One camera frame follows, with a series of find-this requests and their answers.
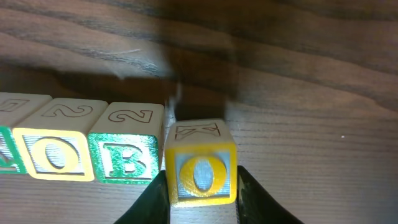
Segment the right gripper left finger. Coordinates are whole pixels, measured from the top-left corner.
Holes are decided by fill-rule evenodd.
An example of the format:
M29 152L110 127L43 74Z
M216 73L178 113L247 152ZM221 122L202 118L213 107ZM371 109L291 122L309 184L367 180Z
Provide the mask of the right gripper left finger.
M169 224L170 201L165 171L160 171L114 224Z

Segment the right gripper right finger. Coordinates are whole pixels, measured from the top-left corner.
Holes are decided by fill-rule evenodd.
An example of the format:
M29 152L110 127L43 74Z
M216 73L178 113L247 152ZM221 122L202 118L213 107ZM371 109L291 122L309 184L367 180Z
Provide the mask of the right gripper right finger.
M243 167L237 168L236 216L239 224L303 224L279 204Z

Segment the green B block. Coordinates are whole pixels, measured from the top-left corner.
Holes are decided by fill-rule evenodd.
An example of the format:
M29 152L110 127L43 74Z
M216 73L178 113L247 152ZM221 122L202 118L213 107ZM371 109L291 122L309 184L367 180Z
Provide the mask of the green B block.
M149 184L159 173L164 106L113 102L88 134L96 179L105 184Z

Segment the yellow O block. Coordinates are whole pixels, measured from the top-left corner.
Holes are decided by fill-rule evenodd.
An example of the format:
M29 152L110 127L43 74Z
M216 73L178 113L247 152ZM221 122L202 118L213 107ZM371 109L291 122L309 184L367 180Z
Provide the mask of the yellow O block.
M55 98L12 129L29 175L42 180L91 182L87 135L108 103Z
M199 207L233 203L237 146L222 119L177 121L165 142L170 204Z

